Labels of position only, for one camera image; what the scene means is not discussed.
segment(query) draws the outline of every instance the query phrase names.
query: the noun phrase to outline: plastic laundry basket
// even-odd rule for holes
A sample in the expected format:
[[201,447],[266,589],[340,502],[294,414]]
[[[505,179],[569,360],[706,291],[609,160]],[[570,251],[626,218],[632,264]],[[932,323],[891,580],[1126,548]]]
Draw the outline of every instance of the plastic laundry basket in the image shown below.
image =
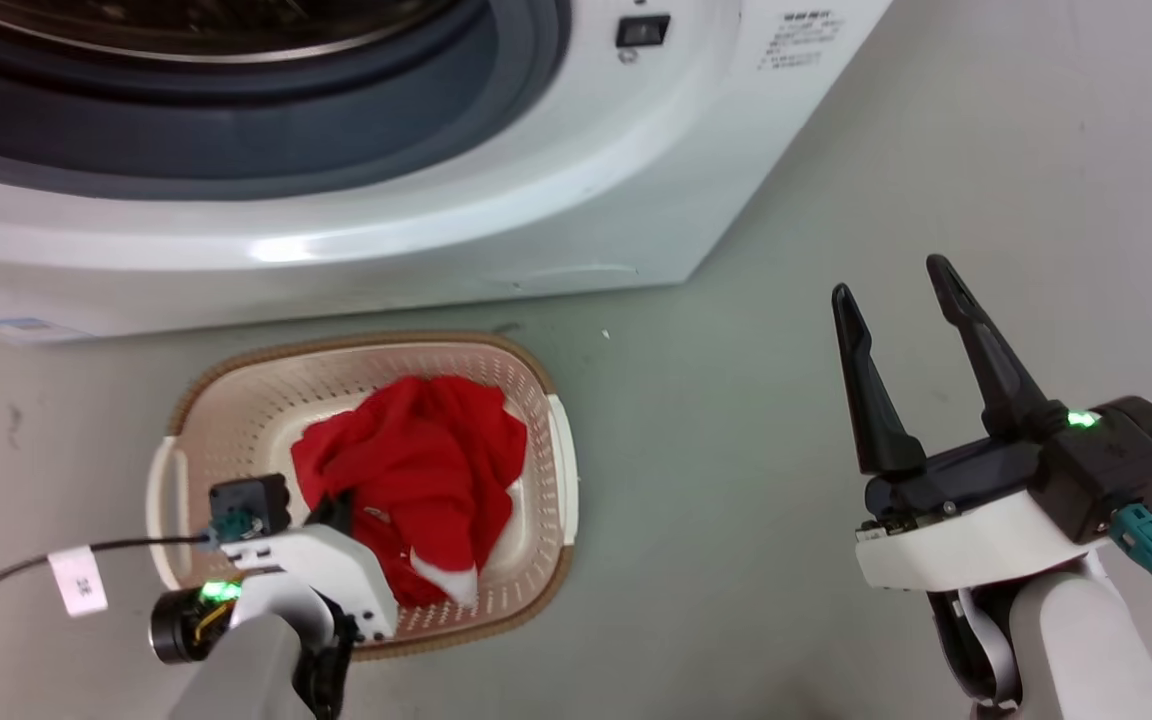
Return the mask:
[[[291,465],[306,425],[353,409],[406,376],[460,376],[506,395],[526,424],[526,460],[509,488],[513,515],[479,578],[476,607],[439,602],[401,609],[392,641],[358,647],[355,660],[408,655],[488,637],[535,617],[558,592],[573,559],[576,456],[553,384],[521,347],[479,333],[376,334],[270,348],[212,367],[180,399],[147,478],[151,536],[202,532],[207,492],[233,478],[283,473],[291,523],[308,507]],[[233,575],[219,552],[154,547],[168,588]]]

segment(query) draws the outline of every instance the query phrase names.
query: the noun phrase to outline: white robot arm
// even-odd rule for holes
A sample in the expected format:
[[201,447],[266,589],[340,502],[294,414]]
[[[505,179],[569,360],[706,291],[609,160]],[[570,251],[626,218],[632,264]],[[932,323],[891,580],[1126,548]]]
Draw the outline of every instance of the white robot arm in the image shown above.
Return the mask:
[[846,286],[833,293],[872,588],[927,593],[973,717],[1152,717],[1152,662],[1098,548],[1152,573],[1152,404],[1048,400],[952,265],[927,260],[963,338],[988,437],[929,457],[902,427]]
[[165,662],[202,662],[170,720],[334,720],[353,651],[388,642],[397,602],[374,553],[347,532],[348,498],[285,528],[280,475],[219,487],[236,505],[212,529],[241,583],[164,594],[150,646]]

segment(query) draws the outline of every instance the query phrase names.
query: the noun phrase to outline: basket rim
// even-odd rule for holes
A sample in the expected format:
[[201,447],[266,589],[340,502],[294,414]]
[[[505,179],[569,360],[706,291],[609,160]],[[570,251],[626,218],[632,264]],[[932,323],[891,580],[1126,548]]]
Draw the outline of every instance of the basket rim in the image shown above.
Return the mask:
[[221,377],[234,372],[234,370],[271,363],[272,361],[285,361],[288,359],[288,357],[297,357],[301,355],[314,355],[316,353],[329,353],[334,350],[351,350],[351,348],[355,347],[425,343],[487,344],[497,347],[499,350],[505,350],[510,355],[516,356],[518,361],[522,361],[522,364],[526,365],[526,369],[531,370],[532,374],[536,374],[536,381],[540,382],[540,387],[545,391],[545,395],[554,395],[554,382],[553,379],[550,379],[547,370],[540,365],[540,362],[536,359],[536,357],[528,351],[525,347],[507,340],[507,338],[500,338],[495,336],[495,334],[479,332],[370,333],[361,334],[361,336],[326,338],[326,340],[263,347],[257,348],[257,350],[229,357],[228,359],[221,359],[220,363],[207,367],[205,372],[196,379],[192,386],[189,386],[187,392],[184,392],[184,395],[180,396],[177,406],[175,406],[175,409],[172,411],[172,418],[168,419],[168,435],[179,437],[179,434],[183,432],[184,420],[188,418],[189,411],[194,409],[195,402],[197,402],[202,393],[206,388],[211,387],[212,382],[219,381]]
[[[545,391],[545,395],[554,395],[553,379],[550,378],[547,370],[540,365],[540,362],[536,359],[536,357],[528,351],[526,348],[507,340],[507,338],[500,338],[492,333],[464,331],[369,333],[359,334],[359,336],[325,338],[325,340],[257,348],[257,350],[243,353],[241,355],[229,357],[228,359],[221,359],[220,363],[207,367],[205,372],[202,373],[188,389],[185,389],[184,395],[180,396],[177,406],[175,406],[175,409],[172,411],[172,418],[168,419],[168,435],[180,437],[180,433],[184,430],[184,423],[188,419],[189,411],[194,409],[194,406],[196,404],[198,397],[202,396],[202,393],[204,393],[206,388],[211,387],[212,382],[219,381],[220,378],[233,373],[234,370],[271,363],[272,361],[285,361],[288,359],[288,357],[314,355],[317,353],[329,353],[336,350],[351,350],[351,348],[357,347],[429,343],[485,344],[499,348],[499,350],[505,350],[517,357],[518,361],[522,361],[522,364],[526,365],[526,369],[535,374],[536,381],[540,384],[541,389]],[[380,646],[357,647],[357,650],[353,651],[353,660],[355,662],[359,662],[366,660],[387,660],[393,657],[402,655],[417,655],[417,653],[420,652],[444,650],[457,646],[458,644],[493,637],[493,635],[499,635],[500,632],[509,632],[509,630],[515,629],[517,626],[522,626],[536,615],[539,615],[540,611],[544,611],[545,607],[553,601],[554,596],[558,593],[558,589],[561,588],[563,579],[567,579],[568,571],[571,570],[571,563],[573,546],[571,544],[567,544],[567,546],[563,546],[558,552],[558,564],[554,566],[554,573],[550,576],[550,582],[545,584],[545,589],[535,598],[535,600],[528,602],[525,607],[522,607],[522,609],[515,612],[515,614],[509,615],[508,617],[494,620],[492,623],[485,623],[483,626],[471,626],[471,628],[434,635],[434,637],[431,638],[389,642],[380,644]]]

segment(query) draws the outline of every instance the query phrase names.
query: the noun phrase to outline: sticker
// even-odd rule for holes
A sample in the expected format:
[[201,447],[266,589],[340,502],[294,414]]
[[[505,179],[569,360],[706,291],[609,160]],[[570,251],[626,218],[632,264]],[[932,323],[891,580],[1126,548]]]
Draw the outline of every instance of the sticker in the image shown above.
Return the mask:
[[65,611],[70,617],[91,615],[109,607],[91,547],[52,552],[47,562],[51,562],[51,574],[56,577],[60,598],[65,600]]
[[786,13],[780,17],[776,35],[758,61],[760,70],[783,70],[819,65],[824,46],[838,40],[844,20],[833,10]]
[[8,318],[0,320],[0,341],[31,343],[60,342],[91,338],[91,334],[38,318]]
[[887,537],[887,530],[884,528],[870,528],[869,530],[856,530],[856,541],[872,541],[872,539],[879,539]]

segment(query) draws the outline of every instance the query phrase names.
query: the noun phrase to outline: cable label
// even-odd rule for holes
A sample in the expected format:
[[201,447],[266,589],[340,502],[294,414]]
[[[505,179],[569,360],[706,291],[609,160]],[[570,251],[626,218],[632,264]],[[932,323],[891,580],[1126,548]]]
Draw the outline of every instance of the cable label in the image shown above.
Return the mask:
[[105,598],[105,585],[100,581],[100,568],[96,555],[88,546],[52,552],[47,556],[51,574],[56,577],[60,598],[70,617],[91,615],[106,611],[109,601]]

